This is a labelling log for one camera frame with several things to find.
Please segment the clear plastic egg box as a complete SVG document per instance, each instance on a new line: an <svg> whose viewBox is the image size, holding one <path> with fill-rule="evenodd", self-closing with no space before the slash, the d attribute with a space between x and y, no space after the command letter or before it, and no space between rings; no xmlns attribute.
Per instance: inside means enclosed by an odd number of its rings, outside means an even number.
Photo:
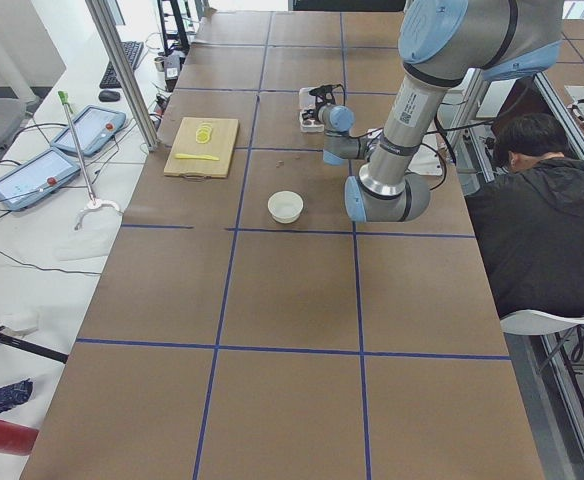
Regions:
<svg viewBox="0 0 584 480"><path fill-rule="evenodd" d="M298 91L299 128L304 134L323 133L324 124L317 119L317 94L314 87L303 87Z"/></svg>

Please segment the wooden cutting board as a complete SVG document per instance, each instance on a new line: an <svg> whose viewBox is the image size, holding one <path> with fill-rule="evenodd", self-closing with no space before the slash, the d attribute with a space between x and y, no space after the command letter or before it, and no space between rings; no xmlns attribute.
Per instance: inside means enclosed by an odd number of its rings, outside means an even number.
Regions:
<svg viewBox="0 0 584 480"><path fill-rule="evenodd" d="M214 125L211 140L199 144L195 140L197 127L202 122ZM224 179L228 176L239 121L231 118L184 117L163 170L165 176ZM178 160L177 153L207 154L220 158L220 161Z"/></svg>

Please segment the yellow plastic knife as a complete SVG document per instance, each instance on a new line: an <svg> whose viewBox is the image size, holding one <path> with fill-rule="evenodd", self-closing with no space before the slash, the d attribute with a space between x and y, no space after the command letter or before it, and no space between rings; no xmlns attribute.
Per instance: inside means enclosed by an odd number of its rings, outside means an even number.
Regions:
<svg viewBox="0 0 584 480"><path fill-rule="evenodd" d="M220 161L218 156L207 154L177 153L174 155L174 158L178 160Z"/></svg>

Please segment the metal cup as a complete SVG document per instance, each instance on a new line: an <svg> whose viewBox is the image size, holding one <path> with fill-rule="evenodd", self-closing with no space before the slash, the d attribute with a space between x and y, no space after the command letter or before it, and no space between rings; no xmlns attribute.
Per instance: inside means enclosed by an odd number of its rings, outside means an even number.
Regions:
<svg viewBox="0 0 584 480"><path fill-rule="evenodd" d="M165 72L165 58L161 56L157 56L154 58L154 66L156 70L160 73Z"/></svg>

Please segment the black computer mouse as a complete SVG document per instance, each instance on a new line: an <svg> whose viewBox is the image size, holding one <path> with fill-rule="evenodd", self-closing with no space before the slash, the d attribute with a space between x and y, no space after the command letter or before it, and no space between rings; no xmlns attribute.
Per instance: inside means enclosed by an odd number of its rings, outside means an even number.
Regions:
<svg viewBox="0 0 584 480"><path fill-rule="evenodd" d="M118 91L105 89L99 92L98 99L104 103L117 102L121 99L121 94Z"/></svg>

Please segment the upper blue teach pendant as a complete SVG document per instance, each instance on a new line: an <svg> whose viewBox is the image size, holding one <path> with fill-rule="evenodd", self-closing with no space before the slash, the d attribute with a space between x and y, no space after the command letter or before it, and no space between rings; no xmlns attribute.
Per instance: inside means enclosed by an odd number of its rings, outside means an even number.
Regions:
<svg viewBox="0 0 584 480"><path fill-rule="evenodd" d="M92 157L103 149L122 129L126 114L101 106L89 105L73 118L73 126L78 136L84 156ZM77 156L75 141L69 127L58 133L50 145L70 155Z"/></svg>

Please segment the blue teach pendant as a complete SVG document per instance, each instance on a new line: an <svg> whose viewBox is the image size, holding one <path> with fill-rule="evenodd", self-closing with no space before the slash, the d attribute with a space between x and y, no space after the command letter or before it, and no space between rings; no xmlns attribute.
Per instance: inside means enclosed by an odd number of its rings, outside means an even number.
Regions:
<svg viewBox="0 0 584 480"><path fill-rule="evenodd" d="M92 157L103 149L122 129L126 114L101 106L89 105L73 118L73 126L78 136L84 156ZM58 133L50 145L70 155L77 156L75 141L69 127Z"/></svg>
<svg viewBox="0 0 584 480"><path fill-rule="evenodd" d="M80 172L78 163L56 148L49 148L0 177L0 203L21 211L40 202Z"/></svg>

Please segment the person in black hoodie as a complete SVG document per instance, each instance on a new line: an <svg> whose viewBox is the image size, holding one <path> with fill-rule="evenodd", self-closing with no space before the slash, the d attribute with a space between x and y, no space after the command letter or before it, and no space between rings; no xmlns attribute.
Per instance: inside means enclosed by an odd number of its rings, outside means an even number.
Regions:
<svg viewBox="0 0 584 480"><path fill-rule="evenodd" d="M496 137L504 174L467 196L497 312L584 315L584 161L544 113L511 120Z"/></svg>

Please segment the metal reacher grabber tool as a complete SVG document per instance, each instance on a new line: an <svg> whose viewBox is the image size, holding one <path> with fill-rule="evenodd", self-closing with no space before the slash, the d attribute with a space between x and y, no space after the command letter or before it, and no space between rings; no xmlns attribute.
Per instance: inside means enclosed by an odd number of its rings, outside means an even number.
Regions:
<svg viewBox="0 0 584 480"><path fill-rule="evenodd" d="M88 175L88 172L87 172L87 167L86 167L84 155L82 152L82 148L80 145L79 136L77 134L76 128L74 126L74 123L73 123L73 120L71 117L68 94L64 91L59 90L58 96L59 96L59 99L60 99L61 104L63 106L65 116L66 116L66 119L68 122L68 128L70 130L71 137L72 137L74 144L75 144L75 147L76 147L76 153L78 155L78 161L79 161L81 175L83 177L83 180L84 180L84 183L85 183L85 186L87 189L87 194L88 194L88 202L87 202L86 206L79 211L79 213L77 214L77 217L76 217L76 223L74 226L74 230L78 231L82 228L84 217L88 213L96 212L102 208L112 208L116 213L118 213L119 215L122 215L123 210L121 209L121 207L119 206L119 204L117 202L111 201L111 200L103 200L96 195L94 188L93 188L93 185L92 185L92 182L91 182L89 175Z"/></svg>

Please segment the white plastic bag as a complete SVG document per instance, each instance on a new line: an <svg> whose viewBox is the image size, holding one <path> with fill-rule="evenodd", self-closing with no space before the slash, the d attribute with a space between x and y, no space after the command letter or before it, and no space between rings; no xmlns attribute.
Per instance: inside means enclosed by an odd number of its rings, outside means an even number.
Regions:
<svg viewBox="0 0 584 480"><path fill-rule="evenodd" d="M113 210L87 213L79 229L72 229L53 248L60 261L107 257L121 225L122 215Z"/></svg>

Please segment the white chair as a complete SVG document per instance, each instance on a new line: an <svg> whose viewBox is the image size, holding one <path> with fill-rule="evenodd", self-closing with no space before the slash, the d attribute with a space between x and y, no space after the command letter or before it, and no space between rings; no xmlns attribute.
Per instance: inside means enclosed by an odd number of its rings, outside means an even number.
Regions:
<svg viewBox="0 0 584 480"><path fill-rule="evenodd" d="M544 336L566 331L566 334L538 366L537 372L541 373L567 341L569 335L578 326L584 325L584 317L568 318L539 310L525 309L504 316L500 320L500 325L504 333L521 336Z"/></svg>

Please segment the black tripod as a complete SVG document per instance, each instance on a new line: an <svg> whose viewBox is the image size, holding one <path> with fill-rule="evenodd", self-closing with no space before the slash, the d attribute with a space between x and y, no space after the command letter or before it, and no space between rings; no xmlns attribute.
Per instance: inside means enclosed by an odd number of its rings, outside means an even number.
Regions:
<svg viewBox="0 0 584 480"><path fill-rule="evenodd" d="M0 326L0 344L6 345L21 351L25 351L34 355L38 355L47 359L51 359L65 364L68 360L68 355L49 349L44 346L30 343L28 341L16 338L12 334L7 333L7 328Z"/></svg>

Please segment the folded blue umbrella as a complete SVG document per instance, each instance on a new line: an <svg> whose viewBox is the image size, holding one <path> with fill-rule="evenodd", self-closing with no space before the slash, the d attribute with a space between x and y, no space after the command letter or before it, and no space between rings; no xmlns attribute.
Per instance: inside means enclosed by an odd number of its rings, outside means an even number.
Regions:
<svg viewBox="0 0 584 480"><path fill-rule="evenodd" d="M33 392L33 382L25 379L0 388L0 413L9 411L29 401Z"/></svg>

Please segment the red bottle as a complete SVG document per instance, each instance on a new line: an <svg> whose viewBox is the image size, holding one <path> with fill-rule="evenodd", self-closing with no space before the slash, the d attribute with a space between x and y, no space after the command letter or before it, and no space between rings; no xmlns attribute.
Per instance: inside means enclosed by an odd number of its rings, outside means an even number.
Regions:
<svg viewBox="0 0 584 480"><path fill-rule="evenodd" d="M38 434L38 429L0 420L0 453L29 455Z"/></svg>

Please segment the aluminium frame post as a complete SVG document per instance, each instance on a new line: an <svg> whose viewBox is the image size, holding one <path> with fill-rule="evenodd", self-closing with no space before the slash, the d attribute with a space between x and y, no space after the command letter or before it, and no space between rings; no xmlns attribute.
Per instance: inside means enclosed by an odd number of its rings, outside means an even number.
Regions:
<svg viewBox="0 0 584 480"><path fill-rule="evenodd" d="M148 151L154 152L159 145L158 136L147 111L132 67L124 53L114 17L105 1L86 0L85 3L108 54L108 58L115 69L124 96Z"/></svg>

